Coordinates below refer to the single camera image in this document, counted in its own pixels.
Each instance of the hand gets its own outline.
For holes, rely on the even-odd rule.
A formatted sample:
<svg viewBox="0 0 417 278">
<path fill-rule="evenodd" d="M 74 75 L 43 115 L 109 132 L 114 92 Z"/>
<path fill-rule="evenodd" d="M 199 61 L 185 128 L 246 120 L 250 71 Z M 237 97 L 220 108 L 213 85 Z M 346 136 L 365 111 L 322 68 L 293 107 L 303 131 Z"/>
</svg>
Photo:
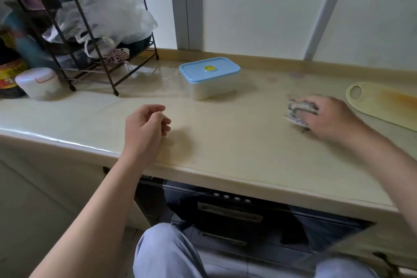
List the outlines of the hand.
<svg viewBox="0 0 417 278">
<path fill-rule="evenodd" d="M 162 113 L 165 106 L 145 104 L 126 118 L 125 146 L 121 158 L 140 165 L 151 164 L 158 152 L 162 136 L 171 130 L 171 119 Z"/>
<path fill-rule="evenodd" d="M 371 130 L 341 100 L 334 97 L 307 96 L 300 101 L 314 102 L 318 115 L 297 111 L 297 116 L 321 139 L 345 144 L 356 133 Z"/>
</svg>

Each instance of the bottle label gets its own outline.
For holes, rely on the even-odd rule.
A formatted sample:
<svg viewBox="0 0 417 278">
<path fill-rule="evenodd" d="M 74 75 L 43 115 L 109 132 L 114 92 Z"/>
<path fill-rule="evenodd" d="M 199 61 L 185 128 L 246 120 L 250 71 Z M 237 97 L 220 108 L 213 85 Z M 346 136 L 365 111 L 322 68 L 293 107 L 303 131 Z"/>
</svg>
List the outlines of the bottle label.
<svg viewBox="0 0 417 278">
<path fill-rule="evenodd" d="M 28 66 L 21 59 L 0 65 L 0 89 L 16 87 L 15 77 L 28 69 Z"/>
</svg>

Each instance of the leg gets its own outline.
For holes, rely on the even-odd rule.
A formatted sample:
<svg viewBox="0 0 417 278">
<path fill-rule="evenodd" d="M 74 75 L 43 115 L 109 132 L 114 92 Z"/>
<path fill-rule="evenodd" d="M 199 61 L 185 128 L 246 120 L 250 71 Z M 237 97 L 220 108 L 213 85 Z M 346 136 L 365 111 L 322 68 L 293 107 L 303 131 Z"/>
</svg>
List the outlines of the leg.
<svg viewBox="0 0 417 278">
<path fill-rule="evenodd" d="M 331 258 L 319 263 L 314 278 L 378 278 L 367 265 L 349 258 Z"/>
<path fill-rule="evenodd" d="M 135 278 L 207 278 L 200 256 L 175 226 L 160 223 L 143 233 L 133 263 Z"/>
</svg>

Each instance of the black wire rack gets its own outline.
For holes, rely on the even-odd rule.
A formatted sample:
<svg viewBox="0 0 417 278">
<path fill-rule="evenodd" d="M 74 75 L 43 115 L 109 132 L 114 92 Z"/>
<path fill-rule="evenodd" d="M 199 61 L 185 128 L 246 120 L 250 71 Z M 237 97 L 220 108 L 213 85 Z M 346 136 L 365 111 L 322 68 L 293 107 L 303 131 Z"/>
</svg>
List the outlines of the black wire rack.
<svg viewBox="0 0 417 278">
<path fill-rule="evenodd" d="M 16 1 L 19 3 L 20 7 L 23 10 L 25 10 L 25 7 L 24 7 L 23 3 L 20 0 L 16 0 Z M 155 44 L 154 33 L 152 33 L 150 35 L 150 37 L 151 37 L 150 42 L 139 53 L 136 53 L 136 55 L 140 54 L 143 51 L 151 51 L 153 53 L 150 56 L 148 56 L 140 65 L 138 65 L 134 69 L 130 70 L 126 75 L 123 75 L 119 80 L 114 81 L 112 79 L 112 73 L 115 72 L 116 70 L 118 70 L 126 62 L 123 61 L 123 62 L 117 63 L 115 65 L 112 64 L 113 66 L 110 66 L 109 63 L 107 63 L 105 61 L 105 59 L 103 59 L 103 56 L 100 52 L 100 49 L 98 48 L 98 44 L 97 44 L 96 39 L 95 39 L 95 37 L 94 37 L 94 35 L 91 31 L 90 25 L 87 22 L 86 16 L 85 16 L 84 11 L 83 11 L 83 9 L 80 5 L 79 0 L 73 0 L 73 1 L 75 2 L 76 6 L 78 8 L 78 11 L 80 12 L 81 18 L 83 19 L 83 22 L 86 26 L 87 33 L 89 34 L 89 36 L 91 38 L 92 45 L 93 45 L 93 47 L 96 50 L 96 53 L 98 55 L 98 60 L 95 60 L 95 61 L 91 62 L 86 68 L 81 67 L 79 62 L 77 61 L 77 59 L 76 59 L 76 57 L 75 57 L 75 55 L 74 55 L 74 53 L 73 53 L 73 51 L 70 47 L 70 44 L 68 43 L 67 39 L 65 38 L 61 29 L 59 28 L 58 23 L 55 20 L 53 9 L 48 9 L 47 7 L 45 7 L 45 12 L 46 12 L 49 20 L 53 24 L 53 26 L 56 28 L 58 35 L 62 39 L 62 42 L 63 42 L 64 46 L 66 47 L 67 52 L 69 53 L 71 59 L 74 62 L 74 65 L 77 68 L 66 68 L 66 67 L 61 66 L 61 64 L 59 63 L 55 54 L 50 49 L 50 43 L 46 42 L 43 39 L 42 33 L 39 32 L 39 29 L 35 26 L 35 24 L 32 22 L 30 17 L 28 18 L 28 22 L 29 22 L 31 28 L 34 30 L 34 33 L 35 33 L 36 37 L 38 38 L 38 40 L 40 41 L 40 43 L 43 45 L 43 47 L 51 55 L 55 64 L 57 64 L 60 67 L 60 70 L 61 70 L 63 76 L 65 77 L 66 81 L 68 82 L 68 85 L 69 85 L 69 87 L 72 91 L 76 91 L 76 88 L 73 84 L 74 82 L 87 82 L 87 83 L 110 85 L 112 90 L 113 90 L 113 94 L 115 96 L 118 96 L 119 93 L 116 90 L 116 86 L 121 84 L 130 75 L 135 73 L 139 68 L 141 68 L 143 65 L 145 65 L 149 60 L 153 59 L 154 57 L 156 58 L 156 60 L 159 60 L 158 50 L 157 50 L 156 44 Z M 148 10 L 148 6 L 146 5 L 146 0 L 143 0 L 143 3 L 145 5 L 145 9 Z M 89 74 L 105 74 L 107 76 L 108 81 L 90 80 L 90 79 L 88 79 Z"/>
</svg>

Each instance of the countertop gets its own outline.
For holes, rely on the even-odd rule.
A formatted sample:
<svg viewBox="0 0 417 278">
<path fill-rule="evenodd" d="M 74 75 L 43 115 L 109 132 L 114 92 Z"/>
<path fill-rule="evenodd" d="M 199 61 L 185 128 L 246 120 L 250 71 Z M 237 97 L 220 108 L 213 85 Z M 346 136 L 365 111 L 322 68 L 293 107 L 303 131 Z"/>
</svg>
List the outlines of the countertop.
<svg viewBox="0 0 417 278">
<path fill-rule="evenodd" d="M 126 116 L 142 104 L 164 104 L 172 131 L 162 141 L 157 166 L 396 211 L 349 152 L 284 118 L 288 95 L 317 93 L 346 101 L 347 86 L 361 79 L 243 68 L 237 92 L 193 101 L 182 88 L 179 65 L 151 61 L 117 88 L 120 97 L 103 85 L 78 85 L 80 90 L 56 101 L 0 100 L 0 137 L 54 141 L 117 156 Z M 411 84 L 388 85 L 417 94 Z M 417 132 L 355 113 L 417 156 Z"/>
</svg>

